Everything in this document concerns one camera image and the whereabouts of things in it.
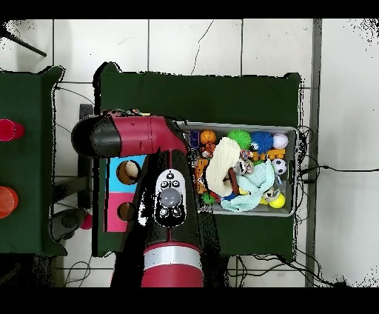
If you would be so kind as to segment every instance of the green cloth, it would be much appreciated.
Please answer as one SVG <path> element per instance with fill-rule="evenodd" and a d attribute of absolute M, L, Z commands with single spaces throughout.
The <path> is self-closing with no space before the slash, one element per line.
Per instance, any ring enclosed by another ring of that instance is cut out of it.
<path fill-rule="evenodd" d="M 233 212 L 246 212 L 247 210 L 256 208 L 264 192 L 272 187 L 275 181 L 274 169 L 269 159 L 267 159 L 265 163 L 255 166 L 252 173 L 235 177 L 238 186 L 242 190 L 250 192 L 250 194 L 234 197 L 234 199 L 230 201 L 221 201 L 222 208 L 232 210 Z"/>
<path fill-rule="evenodd" d="M 269 126 L 298 125 L 300 76 L 175 76 L 121 73 L 99 68 L 101 109 L 138 108 L 142 113 L 189 121 Z M 122 233 L 104 233 L 105 162 L 100 163 L 98 252 L 120 250 Z M 292 258 L 293 217 L 215 215 L 221 253 L 281 254 Z"/>
<path fill-rule="evenodd" d="M 0 118 L 25 128 L 22 138 L 0 142 L 0 185 L 19 196 L 17 208 L 0 219 L 0 253 L 65 254 L 48 230 L 53 199 L 52 90 L 62 73 L 60 67 L 40 74 L 0 72 Z"/>

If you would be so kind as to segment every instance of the pink panel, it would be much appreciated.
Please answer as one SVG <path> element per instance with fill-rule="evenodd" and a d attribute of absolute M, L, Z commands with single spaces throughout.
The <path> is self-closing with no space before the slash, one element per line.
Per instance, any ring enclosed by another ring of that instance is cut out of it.
<path fill-rule="evenodd" d="M 117 216 L 117 208 L 122 203 L 131 203 L 134 198 L 134 193 L 117 193 L 109 192 L 108 211 L 107 211 L 107 232 L 123 233 L 127 229 L 127 222 L 122 221 Z"/>

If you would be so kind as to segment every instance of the green spiky ball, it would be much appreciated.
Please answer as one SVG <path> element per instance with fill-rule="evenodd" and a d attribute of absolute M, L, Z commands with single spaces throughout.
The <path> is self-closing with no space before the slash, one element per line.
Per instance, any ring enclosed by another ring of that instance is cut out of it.
<path fill-rule="evenodd" d="M 228 137 L 235 140 L 242 150 L 248 150 L 252 144 L 252 137 L 247 131 L 232 130 L 228 132 Z"/>
<path fill-rule="evenodd" d="M 215 198 L 208 193 L 201 194 L 203 202 L 207 205 L 212 205 L 215 202 Z"/>

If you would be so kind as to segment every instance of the plastic bin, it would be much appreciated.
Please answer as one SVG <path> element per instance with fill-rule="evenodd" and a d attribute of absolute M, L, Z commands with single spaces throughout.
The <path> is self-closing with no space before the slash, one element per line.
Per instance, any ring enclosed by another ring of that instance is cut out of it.
<path fill-rule="evenodd" d="M 240 215 L 240 216 L 276 216 L 276 217 L 288 217 L 295 212 L 296 208 L 296 195 L 297 195 L 297 176 L 296 171 L 298 168 L 298 130 L 294 127 L 268 127 L 260 125 L 245 125 L 245 124 L 217 124 L 217 123 L 203 123 L 203 122 L 178 122 L 178 126 L 184 131 L 184 135 L 188 134 L 191 130 L 213 130 L 219 140 L 223 136 L 227 136 L 230 130 L 246 130 L 248 132 L 254 131 L 267 131 L 271 134 L 283 133 L 288 137 L 288 145 L 286 147 L 286 153 L 284 154 L 284 160 L 287 163 L 287 172 L 285 176 L 281 176 L 282 185 L 281 192 L 286 197 L 286 203 L 281 209 L 275 209 L 269 205 L 259 204 L 253 210 L 246 212 L 233 212 L 231 210 L 225 210 L 220 204 L 204 205 L 200 207 L 198 202 L 198 194 L 196 195 L 196 202 L 198 204 L 198 212 L 201 211 L 213 211 L 214 214 L 221 215 Z"/>

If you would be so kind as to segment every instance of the orange toy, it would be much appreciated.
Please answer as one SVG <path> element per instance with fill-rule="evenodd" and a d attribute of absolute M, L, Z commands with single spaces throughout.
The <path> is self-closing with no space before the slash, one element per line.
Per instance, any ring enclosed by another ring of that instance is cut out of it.
<path fill-rule="evenodd" d="M 214 144 L 216 142 L 216 134 L 211 130 L 205 130 L 200 135 L 200 141 L 202 144 Z"/>
<path fill-rule="evenodd" d="M 213 152 L 215 151 L 216 145 L 212 143 L 205 144 L 205 147 L 202 147 L 200 151 L 204 158 L 212 158 Z"/>
<path fill-rule="evenodd" d="M 274 160 L 275 158 L 283 159 L 285 153 L 286 150 L 283 148 L 282 150 L 269 150 L 266 154 L 269 156 L 269 160 Z M 266 158 L 266 154 L 258 155 L 257 152 L 252 152 L 252 160 L 264 160 Z"/>
<path fill-rule="evenodd" d="M 204 192 L 207 191 L 204 184 L 204 180 L 203 180 L 204 168 L 207 165 L 208 165 L 208 159 L 200 158 L 198 160 L 198 165 L 195 168 L 195 188 L 199 194 L 203 194 Z"/>

